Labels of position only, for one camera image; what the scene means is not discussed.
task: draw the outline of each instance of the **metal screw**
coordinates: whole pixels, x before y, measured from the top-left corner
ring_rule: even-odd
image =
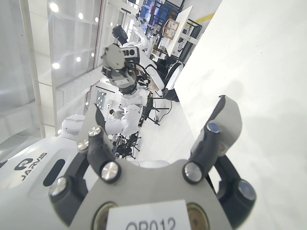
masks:
[[[110,182],[114,180],[118,174],[119,167],[116,162],[108,162],[101,171],[101,178],[104,181]]]
[[[184,173],[185,176],[194,183],[198,183],[203,176],[201,169],[194,162],[188,162],[184,166]]]
[[[65,177],[59,177],[49,188],[49,195],[56,196],[63,192],[67,186],[67,180]]]
[[[79,153],[85,153],[89,148],[89,142],[87,140],[84,140],[83,142],[79,143],[78,145],[78,152]]]
[[[253,187],[245,180],[240,180],[238,184],[238,189],[241,192],[241,194],[247,198],[248,200],[255,200],[256,199],[256,193]]]
[[[216,123],[209,122],[209,123],[207,124],[207,129],[208,129],[208,131],[210,131],[210,132],[219,133],[219,128],[218,128],[218,125],[217,125]]]
[[[94,137],[98,134],[100,134],[101,129],[99,127],[92,127],[92,129],[89,131],[89,136]]]

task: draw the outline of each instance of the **white robot body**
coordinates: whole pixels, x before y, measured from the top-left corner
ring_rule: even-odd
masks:
[[[11,157],[0,169],[0,204],[3,229],[67,229],[54,213],[49,186],[65,173],[77,154],[76,142],[48,137]],[[46,180],[55,164],[64,166]]]

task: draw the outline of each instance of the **logo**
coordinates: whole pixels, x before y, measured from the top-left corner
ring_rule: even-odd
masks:
[[[27,167],[26,165],[31,162],[33,162],[32,158],[24,159],[14,168],[14,170],[23,170]]]
[[[47,158],[47,156],[47,153],[42,150],[34,150],[26,154],[26,158],[15,167],[11,166],[11,170],[7,172],[6,177],[0,180],[0,189],[11,189],[22,184],[33,172],[35,172],[36,168],[38,168],[39,171],[39,167],[37,166],[40,165],[40,162]]]
[[[22,181],[33,171],[35,166],[47,155],[47,153],[42,153],[37,159],[33,162],[33,158],[27,158],[22,160],[15,168],[14,170],[24,170],[22,172],[21,178]]]

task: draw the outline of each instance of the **ceiling light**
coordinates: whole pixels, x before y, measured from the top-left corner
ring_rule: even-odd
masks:
[[[53,67],[54,69],[59,69],[60,65],[59,65],[58,63],[53,63],[53,64],[52,64],[52,67]]]
[[[50,3],[50,9],[54,12],[59,11],[59,7],[55,3]]]

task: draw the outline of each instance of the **table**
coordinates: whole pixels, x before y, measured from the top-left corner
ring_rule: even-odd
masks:
[[[257,193],[242,230],[306,229],[305,1],[223,0],[175,84],[195,138],[219,95],[238,103],[227,156]]]
[[[169,56],[174,54],[175,46],[176,46],[176,44],[177,44],[177,42],[178,42],[178,40],[180,38],[183,38],[183,39],[191,42],[194,45],[196,45],[198,43],[197,39],[192,38],[192,37],[182,33],[182,31],[183,31],[183,29],[184,29],[184,27],[185,27],[185,25],[187,24],[188,21],[196,23],[196,22],[194,22],[194,21],[189,19],[191,11],[192,11],[192,8],[193,8],[193,5],[191,5],[190,7],[186,8],[184,11],[181,11],[177,15],[176,22],[178,22],[179,25],[177,27],[175,36],[174,36],[174,38],[172,40],[171,39],[167,39],[167,43],[165,45],[165,48],[166,48],[167,53],[168,53]]]

